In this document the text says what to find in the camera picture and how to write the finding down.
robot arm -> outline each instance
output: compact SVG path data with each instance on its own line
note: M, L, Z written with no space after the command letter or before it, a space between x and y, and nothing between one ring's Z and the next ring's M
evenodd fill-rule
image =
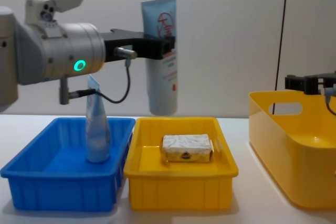
M67 78L97 72L105 62L136 57L163 59L175 38L112 29L99 33L92 24L58 24L82 0L27 0L25 24L0 6L0 112L18 99L17 85L61 80L60 103L69 102ZM120 48L132 46L132 50Z

white table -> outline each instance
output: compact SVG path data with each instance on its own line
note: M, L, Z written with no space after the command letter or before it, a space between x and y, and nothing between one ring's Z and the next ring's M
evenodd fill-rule
M0 115L0 168L14 157L52 119L49 115ZM218 119L239 168L233 180L229 212L135 212L128 201L128 183L121 188L117 204L108 213L39 212L15 210L8 182L0 179L1 224L308 224L336 223L336 211L302 211L279 192L248 144L247 119Z

white squeeze tube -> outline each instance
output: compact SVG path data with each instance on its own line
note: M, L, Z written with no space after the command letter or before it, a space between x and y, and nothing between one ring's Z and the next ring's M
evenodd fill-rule
M99 83L89 75L88 88L99 91ZM86 154L92 163L110 158L111 132L101 96L89 95L86 108Z
M175 36L176 0L141 3L144 33L155 37ZM177 110L177 50L162 60L146 59L147 91L150 111L154 115L171 115Z

black cable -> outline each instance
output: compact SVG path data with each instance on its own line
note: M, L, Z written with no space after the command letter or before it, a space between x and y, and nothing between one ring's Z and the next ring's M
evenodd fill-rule
M129 66L126 66L126 74L127 74L126 92L125 92L124 96L118 101L115 101L115 100L112 100L112 99L108 98L106 95L104 95L103 93L101 93L101 92L99 92L95 89L77 90L75 92L72 92L71 95L73 95L73 94L76 94L76 95L73 95L73 97L71 97L71 99L79 98L79 97L86 97L86 96L92 95L92 94L97 94L97 95L100 95L101 97L103 97L104 99L106 99L107 101L109 101L111 103L114 103L114 104L121 103L126 99L126 97L128 96L128 93L130 92L130 88L131 88L131 76L130 76Z
M281 49L282 49L282 36L284 34L284 25L285 25L285 13L286 13L286 3L287 0L283 1L283 12L282 12L282 24L281 24L281 34L280 34L280 45L279 45L279 55L278 55L278 66L277 66L277 74L275 77L275 90L278 89L278 78L279 78L279 68L280 68L280 57L281 57ZM275 111L275 103L273 104L273 114Z
M336 112L334 112L334 111L330 108L329 102L326 102L325 104L327 105L327 109L328 109L328 111L329 111L331 114L336 115Z

yellow plastic tray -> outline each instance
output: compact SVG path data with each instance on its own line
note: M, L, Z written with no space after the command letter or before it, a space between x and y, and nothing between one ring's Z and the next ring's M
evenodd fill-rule
M273 103L302 105L297 115L272 115ZM336 110L335 100L331 101ZM249 95L250 143L278 186L295 205L336 208L336 116L321 95L297 91Z
M160 145L166 134L208 134L210 163L164 165ZM238 168L215 118L141 118L136 121L125 177L135 210L222 210L230 208Z

